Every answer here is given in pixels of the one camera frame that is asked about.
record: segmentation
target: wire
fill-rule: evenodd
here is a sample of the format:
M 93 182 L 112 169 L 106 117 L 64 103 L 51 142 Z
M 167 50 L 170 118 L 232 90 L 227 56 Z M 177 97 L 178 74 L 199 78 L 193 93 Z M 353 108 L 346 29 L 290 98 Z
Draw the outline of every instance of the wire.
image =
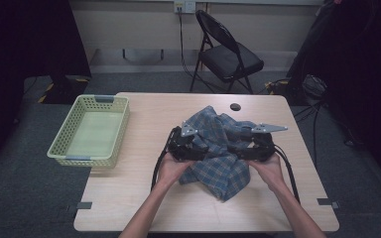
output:
M 299 122 L 302 122 L 306 119 L 308 119 L 312 114 L 315 113 L 315 110 L 310 106 L 308 107 L 307 109 L 311 109 L 311 111 L 308 112 L 308 114 L 306 114 L 304 117 L 302 117 L 301 119 L 297 120 L 296 122 L 299 123 Z
M 280 81 L 288 81 L 288 79 L 287 78 L 283 78 L 283 79 L 278 79 L 278 80 L 275 80 L 275 81 L 273 81 L 272 83 L 277 83 L 277 82 L 280 82 Z M 259 92 L 257 92 L 256 94 L 261 94 L 263 91 L 265 91 L 266 89 L 267 89 L 268 87 L 267 87 L 267 85 L 265 85 L 264 86 L 264 88 L 262 88 Z
M 293 169 L 292 169 L 292 166 L 290 165 L 289 159 L 287 158 L 286 153 L 284 153 L 284 150 L 281 149 L 281 147 L 279 147 L 277 145 L 274 145 L 274 147 L 275 147 L 275 152 L 281 156 L 284 163 L 286 164 L 287 171 L 289 172 L 290 183 L 292 184 L 293 194 L 294 194 L 296 200 L 300 203 L 300 197 L 299 197 L 299 192 L 298 192 L 297 186 L 296 186 L 295 175 L 293 174 Z
M 317 106 L 317 113 L 315 114 L 315 119 L 314 119 L 314 166 L 318 170 L 318 151 L 317 151 L 317 119 L 320 111 L 320 106 L 319 104 Z
M 317 102 L 317 103 L 315 103 L 315 104 L 313 104 L 313 105 L 309 105 L 308 108 L 306 108 L 306 109 L 304 109 L 303 111 L 301 111 L 301 112 L 295 114 L 294 117 L 297 117 L 298 115 L 300 115 L 302 112 L 306 111 L 307 109 L 312 109 L 314 112 L 317 112 L 317 114 L 319 114 L 319 111 L 318 111 L 318 109 L 316 108 L 316 106 L 318 106 L 318 105 L 322 106 L 322 105 L 324 105 L 324 104 L 325 104 L 325 100 L 323 99 L 323 100 L 321 100 L 321 101 L 319 101 L 319 102 Z M 353 134 L 352 130 L 351 130 L 346 124 L 344 124 L 343 122 L 341 122 L 341 121 L 339 121 L 339 120 L 333 119 L 333 118 L 331 118 L 331 117 L 328 116 L 328 115 L 323 115 L 323 113 L 321 113 L 321 115 L 324 116 L 324 118 L 328 119 L 329 121 L 331 121 L 331 122 L 333 122 L 333 123 L 336 123 L 336 124 L 338 124 L 339 126 L 343 127 L 343 128 L 347 131 L 349 137 L 353 140 L 353 142 L 354 142 L 356 145 L 363 145 L 363 142 L 359 141 L 359 140 L 355 137 L 355 135 Z
M 192 76 L 188 70 L 187 64 L 185 63 L 184 57 L 184 33 L 182 31 L 182 8 L 178 8 L 179 22 L 181 23 L 181 56 L 182 56 L 182 67 L 185 70 L 185 73 L 189 76 Z
M 157 176 L 159 174 L 159 168 L 160 168 L 160 164 L 162 163 L 162 160 L 163 160 L 163 157 L 166 155 L 167 153 L 167 149 L 169 147 L 169 142 L 173 136 L 173 134 L 175 133 L 175 130 L 179 130 L 178 127 L 176 128 L 173 128 L 172 131 L 170 132 L 169 134 L 169 137 L 167 138 L 167 142 L 166 142 L 166 145 L 165 147 L 163 148 L 163 151 L 161 152 L 160 154 L 160 157 L 157 159 L 157 162 L 156 162 L 156 165 L 154 167 L 154 171 L 153 171 L 153 179 L 151 181 L 151 190 L 153 190 L 154 188 L 154 185 L 156 185 L 156 182 L 157 182 Z

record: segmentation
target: baseboard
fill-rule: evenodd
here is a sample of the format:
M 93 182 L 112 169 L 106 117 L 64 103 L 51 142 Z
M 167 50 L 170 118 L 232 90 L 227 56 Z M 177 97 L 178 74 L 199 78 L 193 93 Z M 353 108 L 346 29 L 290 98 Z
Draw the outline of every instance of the baseboard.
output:
M 295 52 L 255 52 L 265 62 L 264 71 L 286 71 Z M 197 51 L 185 50 L 187 69 L 193 71 Z M 96 50 L 90 60 L 91 73 L 183 71 L 180 50 Z

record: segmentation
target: folding chair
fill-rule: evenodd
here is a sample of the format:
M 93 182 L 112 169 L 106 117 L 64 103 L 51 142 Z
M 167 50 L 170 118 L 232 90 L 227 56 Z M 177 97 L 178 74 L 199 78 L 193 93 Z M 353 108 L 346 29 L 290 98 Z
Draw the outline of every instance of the folding chair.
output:
M 200 79 L 212 92 L 214 91 L 211 87 L 217 87 L 197 75 L 199 64 L 203 63 L 221 81 L 229 83 L 228 88 L 225 91 L 226 93 L 230 93 L 234 82 L 238 81 L 251 94 L 253 94 L 248 75 L 262 70 L 264 62 L 250 50 L 236 42 L 230 32 L 206 12 L 198 10 L 195 14 L 203 31 L 203 40 L 194 69 L 190 91 L 193 90 L 196 77 L 198 77 L 198 79 Z M 219 43 L 219 46 L 215 47 L 212 44 L 210 37 L 214 38 Z M 205 50 L 205 44 L 209 44 L 210 49 Z M 245 78 L 246 84 L 239 80 L 243 77 Z

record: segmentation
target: plaid cloth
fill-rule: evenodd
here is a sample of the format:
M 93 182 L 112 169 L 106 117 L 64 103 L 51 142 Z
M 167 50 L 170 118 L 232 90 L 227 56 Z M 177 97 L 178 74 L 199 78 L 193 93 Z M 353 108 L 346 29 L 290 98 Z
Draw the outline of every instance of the plaid cloth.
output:
M 200 181 L 215 197 L 230 199 L 249 183 L 250 174 L 247 164 L 229 153 L 227 146 L 247 148 L 250 143 L 240 140 L 242 127 L 254 128 L 256 124 L 217 115 L 211 106 L 194 114 L 187 123 L 198 130 L 192 145 L 208 148 L 208 153 L 203 161 L 188 168 L 179 182 Z

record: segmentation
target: wall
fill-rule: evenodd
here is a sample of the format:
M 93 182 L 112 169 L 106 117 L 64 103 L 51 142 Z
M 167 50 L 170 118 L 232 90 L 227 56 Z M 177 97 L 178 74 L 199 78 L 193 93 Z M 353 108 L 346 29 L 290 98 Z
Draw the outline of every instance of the wall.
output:
M 234 37 L 253 51 L 296 52 L 315 19 L 310 5 L 196 3 L 208 7 Z M 86 49 L 179 49 L 180 21 L 172 1 L 70 1 Z M 183 15 L 184 48 L 199 48 L 193 14 Z

